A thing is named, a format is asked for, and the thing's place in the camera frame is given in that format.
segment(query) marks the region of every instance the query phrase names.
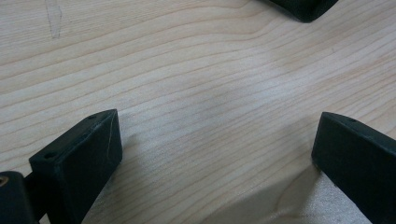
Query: wooden surface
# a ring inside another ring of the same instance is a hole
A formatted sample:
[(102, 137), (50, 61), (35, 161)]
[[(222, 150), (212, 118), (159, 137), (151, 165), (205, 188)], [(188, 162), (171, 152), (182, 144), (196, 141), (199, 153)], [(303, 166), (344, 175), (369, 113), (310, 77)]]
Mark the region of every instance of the wooden surface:
[(310, 151), (322, 111), (396, 137), (394, 0), (311, 24), (253, 0), (4, 0), (0, 52), (1, 170), (119, 110), (85, 223), (369, 223)]

